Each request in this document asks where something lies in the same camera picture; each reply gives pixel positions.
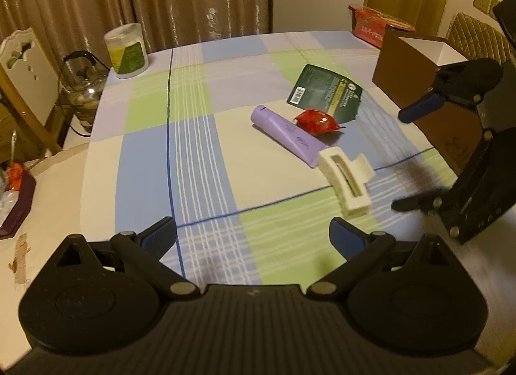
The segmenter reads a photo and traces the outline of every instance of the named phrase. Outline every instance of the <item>quilted chair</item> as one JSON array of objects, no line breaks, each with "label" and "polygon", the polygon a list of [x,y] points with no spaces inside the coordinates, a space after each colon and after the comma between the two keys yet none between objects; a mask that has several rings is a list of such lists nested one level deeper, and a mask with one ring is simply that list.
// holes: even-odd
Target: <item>quilted chair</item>
[{"label": "quilted chair", "polygon": [[505,36],[465,13],[456,13],[453,17],[446,41],[470,60],[490,57],[502,64],[510,59],[511,49]]}]

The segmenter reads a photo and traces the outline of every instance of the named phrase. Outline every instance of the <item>white chair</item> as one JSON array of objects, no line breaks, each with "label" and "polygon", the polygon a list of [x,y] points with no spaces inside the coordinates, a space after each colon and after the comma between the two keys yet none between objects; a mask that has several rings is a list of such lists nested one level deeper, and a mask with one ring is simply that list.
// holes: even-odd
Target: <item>white chair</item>
[{"label": "white chair", "polygon": [[57,101],[57,73],[32,28],[17,30],[0,46],[0,87],[34,135],[53,154],[60,145],[45,125]]}]

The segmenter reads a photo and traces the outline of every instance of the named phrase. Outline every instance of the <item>table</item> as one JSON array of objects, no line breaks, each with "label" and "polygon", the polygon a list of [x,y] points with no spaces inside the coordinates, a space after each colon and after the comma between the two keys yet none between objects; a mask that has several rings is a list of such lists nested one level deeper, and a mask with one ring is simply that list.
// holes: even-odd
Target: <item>table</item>
[{"label": "table", "polygon": [[[403,240],[442,235],[488,298],[491,312],[478,349],[501,360],[516,328],[516,297],[506,288],[516,282],[516,214],[508,212],[458,246],[437,217],[391,211],[394,198],[450,185],[455,175],[415,125],[397,122],[399,109],[371,81],[377,57],[377,49],[348,32],[285,33],[157,52],[147,71],[128,80],[111,72],[88,149],[37,177],[33,211],[20,229],[31,248],[28,280],[68,233],[106,240],[167,215],[177,221],[178,242],[162,262],[201,287],[306,288],[339,266],[342,258],[328,240],[329,222],[340,215],[333,190],[319,170],[253,129],[249,119],[257,104],[288,119],[297,115],[299,109],[285,101],[312,63],[366,90],[357,120],[346,124],[337,142],[349,158],[363,152],[377,169],[368,185],[371,212],[352,223]],[[4,263],[12,260],[15,242],[0,243]],[[0,298],[7,310],[0,331],[9,333],[0,362],[8,366],[28,345],[15,317],[23,289],[12,285],[7,266],[0,269],[8,293]],[[508,338],[504,350],[502,337]]]}]

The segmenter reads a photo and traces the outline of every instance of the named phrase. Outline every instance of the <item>barcode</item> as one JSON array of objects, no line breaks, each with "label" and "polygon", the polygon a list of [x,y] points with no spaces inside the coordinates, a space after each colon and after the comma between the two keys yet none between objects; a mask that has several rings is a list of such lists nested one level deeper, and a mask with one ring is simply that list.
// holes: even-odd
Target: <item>barcode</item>
[{"label": "barcode", "polygon": [[301,97],[303,96],[305,90],[306,90],[306,88],[297,87],[291,98],[291,103],[299,104],[299,101],[301,101]]}]

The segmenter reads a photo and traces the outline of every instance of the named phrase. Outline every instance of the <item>electrical outlet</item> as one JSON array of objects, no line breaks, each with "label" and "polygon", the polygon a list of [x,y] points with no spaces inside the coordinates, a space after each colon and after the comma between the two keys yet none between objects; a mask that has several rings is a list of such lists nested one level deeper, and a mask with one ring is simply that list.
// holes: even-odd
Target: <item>electrical outlet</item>
[{"label": "electrical outlet", "polygon": [[493,8],[495,8],[496,4],[498,3],[499,0],[491,0],[491,6],[489,7],[489,17],[491,17],[493,20],[496,20],[496,16],[493,13]]},{"label": "electrical outlet", "polygon": [[473,6],[485,14],[489,14],[491,0],[473,0]]}]

